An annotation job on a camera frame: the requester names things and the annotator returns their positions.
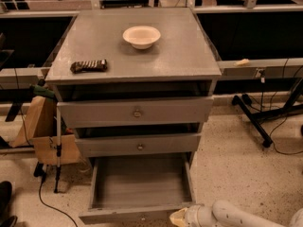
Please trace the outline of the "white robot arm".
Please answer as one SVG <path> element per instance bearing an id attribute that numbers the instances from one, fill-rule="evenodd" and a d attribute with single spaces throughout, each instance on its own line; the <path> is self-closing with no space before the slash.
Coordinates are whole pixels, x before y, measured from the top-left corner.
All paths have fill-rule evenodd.
<path id="1" fill-rule="evenodd" d="M 169 216 L 176 227 L 303 227 L 303 209 L 299 209 L 287 226 L 245 212 L 229 201 L 215 201 L 212 206 L 196 204 Z"/>

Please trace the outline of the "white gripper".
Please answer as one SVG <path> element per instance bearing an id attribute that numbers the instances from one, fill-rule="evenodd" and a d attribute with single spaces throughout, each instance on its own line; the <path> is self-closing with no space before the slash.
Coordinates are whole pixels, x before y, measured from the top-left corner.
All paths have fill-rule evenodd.
<path id="1" fill-rule="evenodd" d="M 169 220 L 176 227 L 211 227 L 212 210 L 204 205 L 192 205 L 173 212 Z"/>

